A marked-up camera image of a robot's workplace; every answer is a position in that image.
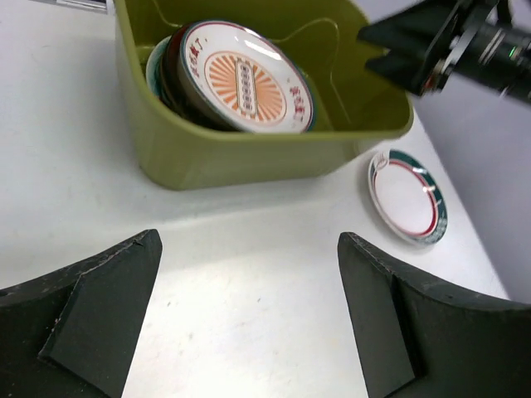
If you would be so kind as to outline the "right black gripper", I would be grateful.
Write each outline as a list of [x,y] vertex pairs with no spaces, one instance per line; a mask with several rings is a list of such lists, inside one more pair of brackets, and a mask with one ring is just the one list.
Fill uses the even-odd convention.
[[361,28],[359,41],[390,50],[368,59],[365,67],[419,96],[442,90],[451,75],[459,75],[528,104],[530,32],[513,24],[509,1],[473,1],[468,19],[431,69],[430,44],[452,21],[456,5],[420,1]]

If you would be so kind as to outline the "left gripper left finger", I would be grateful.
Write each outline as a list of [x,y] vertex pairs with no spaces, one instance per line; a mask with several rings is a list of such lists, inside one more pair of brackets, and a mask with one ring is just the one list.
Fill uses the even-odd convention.
[[146,230],[1,291],[3,397],[120,397],[163,252]]

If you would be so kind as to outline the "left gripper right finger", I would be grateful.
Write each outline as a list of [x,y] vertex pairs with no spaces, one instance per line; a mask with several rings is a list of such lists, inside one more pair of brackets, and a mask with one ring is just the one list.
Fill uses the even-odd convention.
[[337,250],[369,396],[529,396],[527,304],[448,282],[352,232]]

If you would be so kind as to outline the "white plate green rim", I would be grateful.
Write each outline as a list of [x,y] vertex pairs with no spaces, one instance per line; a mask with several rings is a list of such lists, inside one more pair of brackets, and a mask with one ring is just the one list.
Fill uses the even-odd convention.
[[375,153],[368,190],[386,225],[410,244],[426,247],[446,233],[449,217],[442,191],[428,169],[397,149]]

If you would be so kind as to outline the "white orange sunburst plate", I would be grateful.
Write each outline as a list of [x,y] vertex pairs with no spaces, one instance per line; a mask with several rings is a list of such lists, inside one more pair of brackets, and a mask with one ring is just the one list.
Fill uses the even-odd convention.
[[193,106],[224,128],[304,133],[314,125],[313,95],[299,69],[247,27],[193,23],[180,41],[177,73]]

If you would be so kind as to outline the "teal scalloped plate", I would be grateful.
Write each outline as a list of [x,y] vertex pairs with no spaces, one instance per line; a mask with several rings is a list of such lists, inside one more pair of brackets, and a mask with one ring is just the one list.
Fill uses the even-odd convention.
[[160,59],[165,52],[167,45],[171,39],[171,36],[167,36],[162,39],[151,51],[145,68],[145,78],[147,86],[151,92],[161,99],[161,89],[158,77],[158,66]]

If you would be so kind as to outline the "small blue patterned plate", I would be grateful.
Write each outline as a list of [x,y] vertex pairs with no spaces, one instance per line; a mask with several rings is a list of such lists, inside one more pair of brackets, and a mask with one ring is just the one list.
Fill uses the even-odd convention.
[[304,81],[305,81],[305,84],[307,85],[309,94],[311,95],[312,104],[313,104],[312,121],[311,121],[310,126],[307,128],[307,130],[314,131],[319,122],[319,117],[321,116],[319,91],[313,79],[307,73],[304,73]]

